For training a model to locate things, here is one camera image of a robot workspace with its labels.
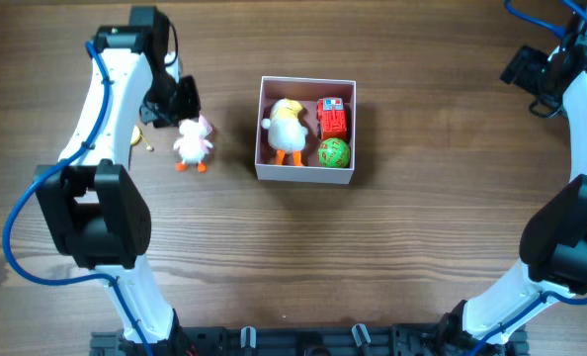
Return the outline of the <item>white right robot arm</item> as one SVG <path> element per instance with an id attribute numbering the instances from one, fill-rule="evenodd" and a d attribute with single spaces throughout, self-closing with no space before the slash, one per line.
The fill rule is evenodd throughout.
<path id="1" fill-rule="evenodd" d="M 519 258 L 484 293 L 460 302 L 435 331 L 439 354 L 495 355 L 513 334 L 547 308 L 587 305 L 587 4 L 563 0 L 572 17 L 564 27 L 524 14 L 515 17 L 551 31 L 559 40 L 552 53 L 522 46 L 500 78 L 530 93 L 533 112 L 568 120 L 570 177 L 523 230 Z"/>

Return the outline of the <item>red toy fire truck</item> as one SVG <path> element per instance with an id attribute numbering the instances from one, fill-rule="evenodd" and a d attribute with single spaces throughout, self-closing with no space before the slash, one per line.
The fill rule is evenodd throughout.
<path id="1" fill-rule="evenodd" d="M 344 101 L 339 97 L 325 97 L 317 102 L 316 118 L 321 141 L 329 138 L 347 140 L 347 113 Z"/>

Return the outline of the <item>white plush duck yellow hat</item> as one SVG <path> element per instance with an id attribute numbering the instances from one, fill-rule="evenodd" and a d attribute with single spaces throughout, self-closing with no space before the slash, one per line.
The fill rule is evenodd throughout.
<path id="1" fill-rule="evenodd" d="M 308 128 L 298 118 L 302 109 L 299 101 L 283 98 L 273 105 L 270 116 L 260 122 L 261 128 L 267 131 L 268 144 L 276 151 L 275 165 L 283 165 L 287 155 L 293 158 L 294 166 L 303 165 Z"/>

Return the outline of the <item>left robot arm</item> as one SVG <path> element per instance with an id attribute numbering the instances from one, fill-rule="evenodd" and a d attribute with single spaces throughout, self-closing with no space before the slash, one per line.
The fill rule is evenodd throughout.
<path id="1" fill-rule="evenodd" d="M 57 251 L 109 291 L 126 355 L 198 352 L 155 282 L 146 258 L 150 210 L 128 174 L 138 122 L 172 127 L 200 113 L 194 78 L 167 57 L 176 40 L 154 6 L 132 7 L 125 26 L 99 27 L 86 44 L 92 77 L 75 132 L 33 183 Z"/>

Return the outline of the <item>yellow rattle drum toy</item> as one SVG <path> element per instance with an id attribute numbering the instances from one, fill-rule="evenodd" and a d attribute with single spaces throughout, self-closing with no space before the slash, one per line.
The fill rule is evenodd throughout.
<path id="1" fill-rule="evenodd" d="M 144 137 L 142 130 L 140 127 L 135 126 L 132 130 L 131 138 L 130 138 L 130 145 L 135 146 L 139 143 L 143 142 L 145 149 L 149 152 L 154 151 L 154 147 L 149 143 L 149 141 Z"/>

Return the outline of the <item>white box with pink interior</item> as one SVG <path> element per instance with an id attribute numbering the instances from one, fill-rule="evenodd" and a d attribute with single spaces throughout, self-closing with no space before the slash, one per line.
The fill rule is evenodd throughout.
<path id="1" fill-rule="evenodd" d="M 339 97 L 344 101 L 348 126 L 346 142 L 351 148 L 351 160 L 346 168 L 327 168 L 319 163 L 317 151 L 322 141 L 318 136 L 316 106 L 318 100 L 325 97 Z M 299 101 L 303 106 L 298 118 L 308 128 L 308 135 L 302 151 L 302 166 L 294 166 L 290 155 L 285 157 L 283 165 L 275 165 L 276 151 L 268 144 L 267 131 L 260 126 L 261 120 L 270 116 L 273 105 L 283 98 Z M 258 178 L 272 181 L 348 184 L 356 165 L 356 109 L 357 84 L 353 80 L 264 76 L 260 86 L 254 153 Z"/>

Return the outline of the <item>white duck with pink hat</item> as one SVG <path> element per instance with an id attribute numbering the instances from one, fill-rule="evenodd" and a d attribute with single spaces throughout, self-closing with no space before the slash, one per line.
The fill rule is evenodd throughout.
<path id="1" fill-rule="evenodd" d="M 207 136 L 211 133 L 212 126 L 203 115 L 199 115 L 195 121 L 186 119 L 180 123 L 181 137 L 173 144 L 173 149 L 180 156 L 180 161 L 175 164 L 177 171 L 186 171 L 190 165 L 196 165 L 200 173 L 207 172 L 205 158 L 213 149 Z"/>

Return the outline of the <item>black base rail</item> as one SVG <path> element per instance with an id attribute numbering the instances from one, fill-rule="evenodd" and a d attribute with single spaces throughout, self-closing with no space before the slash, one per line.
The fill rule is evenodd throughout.
<path id="1" fill-rule="evenodd" d="M 370 341 L 358 341 L 354 327 L 257 329 L 256 346 L 242 346 L 241 329 L 185 327 L 188 351 L 179 355 L 464 355 L 468 350 L 447 344 L 436 352 L 436 324 L 395 324 L 367 327 Z M 126 355 L 122 331 L 93 332 L 88 355 Z M 522 326 L 504 345 L 484 346 L 476 355 L 529 356 L 528 334 Z"/>

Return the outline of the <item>green ball with red numbers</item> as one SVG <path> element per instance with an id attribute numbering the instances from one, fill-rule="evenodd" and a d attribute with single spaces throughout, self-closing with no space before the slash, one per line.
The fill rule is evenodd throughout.
<path id="1" fill-rule="evenodd" d="M 324 140 L 318 147 L 319 163 L 327 168 L 346 168 L 351 160 L 349 144 L 337 137 Z"/>

